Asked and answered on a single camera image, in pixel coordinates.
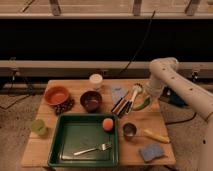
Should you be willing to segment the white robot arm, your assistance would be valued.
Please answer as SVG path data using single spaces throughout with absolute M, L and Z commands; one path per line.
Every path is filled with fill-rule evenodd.
M 178 67 L 179 62 L 174 57 L 152 60 L 145 90 L 152 97 L 159 98 L 168 86 L 207 122 L 197 171 L 213 171 L 213 94 L 178 74 Z

